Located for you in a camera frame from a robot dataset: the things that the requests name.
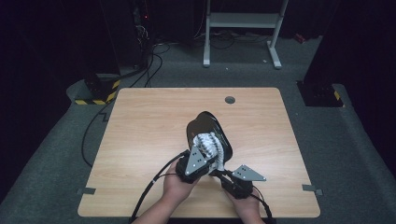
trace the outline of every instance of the round table hole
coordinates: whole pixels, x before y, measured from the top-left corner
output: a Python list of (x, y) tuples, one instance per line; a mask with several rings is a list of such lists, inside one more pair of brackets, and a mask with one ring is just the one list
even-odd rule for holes
[(226, 102), (227, 104), (231, 105), (231, 104), (235, 103), (235, 98), (233, 98), (233, 96), (227, 96), (227, 97), (225, 98), (225, 102)]

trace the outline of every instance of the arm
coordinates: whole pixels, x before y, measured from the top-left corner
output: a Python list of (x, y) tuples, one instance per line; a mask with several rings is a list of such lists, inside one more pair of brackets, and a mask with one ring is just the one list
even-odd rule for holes
[(164, 224), (177, 207), (189, 197), (198, 180), (188, 184), (181, 182), (177, 175), (171, 175), (176, 173), (176, 164), (177, 161), (174, 161), (166, 172), (167, 176), (163, 181), (163, 196), (161, 199), (137, 218), (133, 222), (134, 224)]
[[(259, 201), (253, 197), (246, 199), (235, 199), (233, 195), (224, 190), (227, 197), (233, 203), (233, 208), (236, 214), (242, 219), (245, 224), (263, 224), (262, 217), (260, 216)], [(259, 196), (257, 190), (253, 190), (253, 194)]]

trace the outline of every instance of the white metal stand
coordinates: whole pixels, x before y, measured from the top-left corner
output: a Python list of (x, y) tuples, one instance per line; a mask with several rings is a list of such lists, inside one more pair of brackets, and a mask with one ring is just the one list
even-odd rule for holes
[(277, 57), (275, 44), (288, 2), (289, 0), (283, 0), (279, 13), (211, 13), (210, 0), (207, 0), (204, 67), (210, 66), (210, 27), (247, 27), (274, 29), (272, 40), (267, 41), (267, 46), (273, 59), (274, 67), (280, 69), (282, 64)]

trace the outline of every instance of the hand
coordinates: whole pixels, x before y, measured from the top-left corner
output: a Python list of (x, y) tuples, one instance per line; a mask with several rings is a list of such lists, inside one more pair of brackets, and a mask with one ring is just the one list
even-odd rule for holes
[(178, 177), (178, 175), (176, 175), (177, 162), (178, 160), (174, 161), (171, 164), (168, 171), (166, 172), (167, 176), (163, 181), (162, 200), (165, 200), (174, 206), (178, 206), (189, 197), (192, 189), (195, 187), (195, 185), (198, 183), (199, 180), (199, 179), (195, 180), (192, 184), (182, 182)]
[[(258, 224), (264, 223), (260, 216), (260, 204), (259, 201), (253, 197), (247, 197), (246, 199), (235, 199), (227, 190), (224, 190), (227, 197), (233, 203), (233, 208), (236, 214), (242, 219), (245, 224)], [(253, 189), (252, 194), (259, 197), (259, 192)]]

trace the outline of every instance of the wooden table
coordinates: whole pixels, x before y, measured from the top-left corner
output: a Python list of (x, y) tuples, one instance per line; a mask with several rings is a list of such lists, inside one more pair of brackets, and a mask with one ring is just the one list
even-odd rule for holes
[[(225, 98), (232, 96), (234, 104)], [(225, 168), (246, 164), (264, 175), (253, 182), (274, 217), (317, 217), (310, 185), (280, 92), (275, 88), (151, 88), (120, 90), (97, 153), (78, 213), (83, 217), (129, 217), (160, 169), (189, 148), (187, 124), (202, 111), (218, 120), (233, 147)], [(140, 207), (142, 214), (162, 195), (163, 180)], [(173, 217), (236, 217), (215, 177), (204, 176)]]

